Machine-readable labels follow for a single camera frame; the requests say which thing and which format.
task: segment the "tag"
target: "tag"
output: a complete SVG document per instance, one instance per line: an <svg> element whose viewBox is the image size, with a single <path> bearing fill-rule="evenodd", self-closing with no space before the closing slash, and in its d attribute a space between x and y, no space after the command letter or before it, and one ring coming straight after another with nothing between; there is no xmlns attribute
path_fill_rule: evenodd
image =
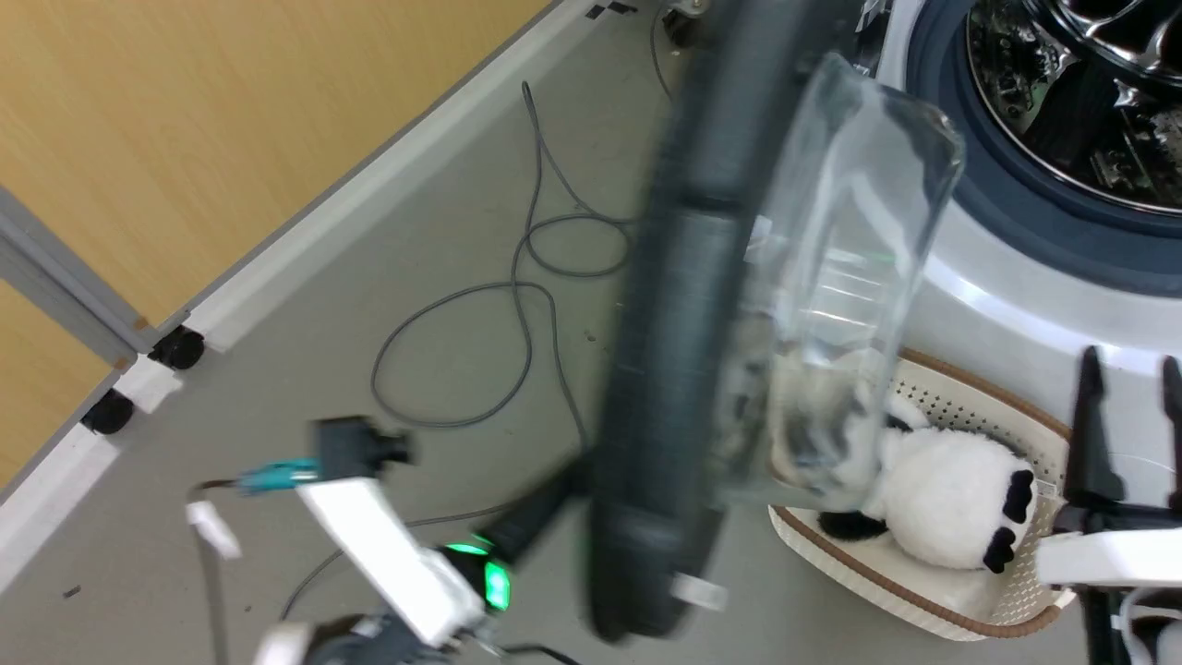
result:
<svg viewBox="0 0 1182 665"><path fill-rule="evenodd" d="M727 607L729 594L721 585L680 574L673 581L673 596L703 609L722 612Z"/></svg>
<svg viewBox="0 0 1182 665"><path fill-rule="evenodd" d="M1059 488L1054 483L1047 483L1046 481L1034 480L1034 488L1038 490L1040 497L1058 498Z"/></svg>
<svg viewBox="0 0 1182 665"><path fill-rule="evenodd" d="M238 545L229 524L217 515L217 509L208 501L199 501L184 507L189 524L201 534L222 559L241 559L242 547Z"/></svg>

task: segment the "white baseboard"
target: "white baseboard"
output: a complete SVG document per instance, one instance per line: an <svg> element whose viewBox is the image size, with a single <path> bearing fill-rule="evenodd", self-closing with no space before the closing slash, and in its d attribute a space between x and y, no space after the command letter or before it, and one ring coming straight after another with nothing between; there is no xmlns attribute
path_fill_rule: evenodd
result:
<svg viewBox="0 0 1182 665"><path fill-rule="evenodd" d="M546 73L595 21L580 20L586 4L564 0L404 136L277 237L204 300L186 325L213 350L226 351L304 282L337 257L478 137L509 105L522 79ZM150 417L183 376L147 358L116 387ZM73 428L0 504L0 593L32 561L70 513L110 468L118 449L102 436Z"/></svg>

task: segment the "stuffed toy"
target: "stuffed toy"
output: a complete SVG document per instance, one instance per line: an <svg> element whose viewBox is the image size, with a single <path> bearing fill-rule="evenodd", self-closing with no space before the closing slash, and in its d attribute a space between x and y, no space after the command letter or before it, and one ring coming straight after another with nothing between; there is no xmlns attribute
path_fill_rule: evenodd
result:
<svg viewBox="0 0 1182 665"><path fill-rule="evenodd" d="M891 398L876 487L859 511L820 514L821 530L840 541L890 533L927 563L1002 573L1034 515L1031 465L983 435L929 428Z"/></svg>

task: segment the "wooden panel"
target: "wooden panel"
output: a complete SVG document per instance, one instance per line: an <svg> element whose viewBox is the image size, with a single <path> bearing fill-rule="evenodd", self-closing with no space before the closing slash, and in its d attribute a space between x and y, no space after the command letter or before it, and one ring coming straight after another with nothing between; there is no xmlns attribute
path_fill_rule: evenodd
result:
<svg viewBox="0 0 1182 665"><path fill-rule="evenodd" d="M111 369L0 280L0 488Z"/></svg>
<svg viewBox="0 0 1182 665"><path fill-rule="evenodd" d="M546 0L0 0L0 183L161 322Z"/></svg>

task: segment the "blue connector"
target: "blue connector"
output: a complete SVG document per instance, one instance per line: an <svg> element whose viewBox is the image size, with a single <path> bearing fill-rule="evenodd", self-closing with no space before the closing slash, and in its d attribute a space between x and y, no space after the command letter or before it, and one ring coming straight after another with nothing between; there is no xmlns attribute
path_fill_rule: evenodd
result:
<svg viewBox="0 0 1182 665"><path fill-rule="evenodd" d="M320 478L320 463L314 458L286 459L247 471L238 478L238 487L247 495L277 490L294 490Z"/></svg>

